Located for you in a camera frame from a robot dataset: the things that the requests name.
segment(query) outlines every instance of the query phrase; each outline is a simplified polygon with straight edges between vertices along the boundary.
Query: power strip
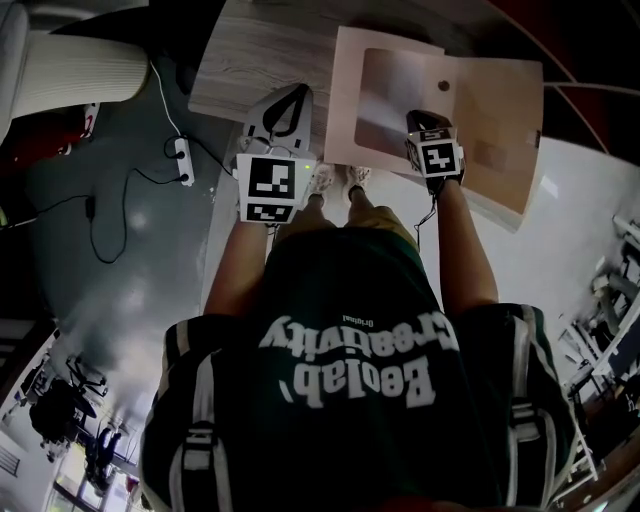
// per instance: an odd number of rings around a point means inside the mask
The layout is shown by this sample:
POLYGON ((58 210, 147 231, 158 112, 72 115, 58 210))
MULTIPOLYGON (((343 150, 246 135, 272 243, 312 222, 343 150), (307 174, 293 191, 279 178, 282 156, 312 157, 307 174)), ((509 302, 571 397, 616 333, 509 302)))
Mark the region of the power strip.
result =
POLYGON ((187 141, 187 139, 178 138, 176 139, 175 145, 176 155, 178 155, 177 160, 180 176, 183 176, 185 174, 189 176, 189 179, 183 181, 182 184, 190 187, 195 181, 195 176, 193 174, 193 164, 191 163, 191 151, 189 151, 189 142, 187 141))

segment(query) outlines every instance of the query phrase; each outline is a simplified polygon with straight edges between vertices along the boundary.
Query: white sneaker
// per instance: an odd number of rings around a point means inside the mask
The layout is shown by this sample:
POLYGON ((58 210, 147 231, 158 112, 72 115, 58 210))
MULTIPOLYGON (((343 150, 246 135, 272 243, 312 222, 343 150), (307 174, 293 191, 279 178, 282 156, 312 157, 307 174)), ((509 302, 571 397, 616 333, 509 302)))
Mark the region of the white sneaker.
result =
POLYGON ((344 199, 344 202, 346 204, 351 204, 351 200, 349 199, 349 191, 356 185, 362 187, 362 190, 366 192, 369 178, 371 178, 370 167, 353 167, 351 165, 347 167, 347 182, 342 188, 342 198, 344 199))
POLYGON ((336 166, 326 162, 318 162, 311 175, 308 195, 316 194, 322 196, 326 202, 326 192, 331 188, 336 178, 336 166))

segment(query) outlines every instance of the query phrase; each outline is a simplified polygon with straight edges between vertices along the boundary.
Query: cardboard box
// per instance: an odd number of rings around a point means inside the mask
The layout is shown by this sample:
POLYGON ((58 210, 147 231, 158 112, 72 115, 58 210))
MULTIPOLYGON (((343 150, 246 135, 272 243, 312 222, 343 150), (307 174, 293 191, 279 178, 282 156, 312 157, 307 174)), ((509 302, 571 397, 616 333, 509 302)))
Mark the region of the cardboard box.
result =
POLYGON ((516 230, 536 184, 543 92, 538 62, 448 57, 417 41, 340 27, 325 160, 424 186, 406 158, 406 113, 435 112, 458 129, 472 208, 516 230))

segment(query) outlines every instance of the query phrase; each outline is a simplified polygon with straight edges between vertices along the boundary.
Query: wooden table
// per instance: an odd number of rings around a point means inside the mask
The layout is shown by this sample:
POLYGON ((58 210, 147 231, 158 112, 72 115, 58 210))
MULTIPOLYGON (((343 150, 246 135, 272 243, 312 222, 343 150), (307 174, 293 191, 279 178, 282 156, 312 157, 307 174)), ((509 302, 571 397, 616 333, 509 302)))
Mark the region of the wooden table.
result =
POLYGON ((189 109, 244 122, 268 93, 314 92, 312 139, 324 140, 340 25, 383 30, 473 56, 478 27, 501 16, 479 0, 228 0, 205 50, 189 109))

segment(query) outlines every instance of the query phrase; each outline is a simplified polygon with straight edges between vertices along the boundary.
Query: white floor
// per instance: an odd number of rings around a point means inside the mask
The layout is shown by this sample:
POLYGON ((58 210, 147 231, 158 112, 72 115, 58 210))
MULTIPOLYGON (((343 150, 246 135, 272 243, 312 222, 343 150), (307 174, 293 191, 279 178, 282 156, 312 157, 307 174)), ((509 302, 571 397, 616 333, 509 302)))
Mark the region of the white floor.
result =
MULTIPOLYGON (((544 173, 517 233, 511 234, 473 214, 492 264, 503 302, 531 304, 546 316, 553 342, 563 330, 559 317, 572 319, 591 300, 589 284, 598 262, 619 253, 611 218, 640 215, 640 168, 582 147, 542 139, 538 166, 544 173)), ((394 174, 377 171, 368 190, 374 204, 394 209, 412 232, 430 209, 426 189, 394 174)), ((342 225, 347 205, 341 188, 329 192, 327 218, 342 225)), ((433 217, 421 229, 421 257, 437 297, 438 229, 433 217)), ((556 358, 561 378, 573 365, 556 358)))

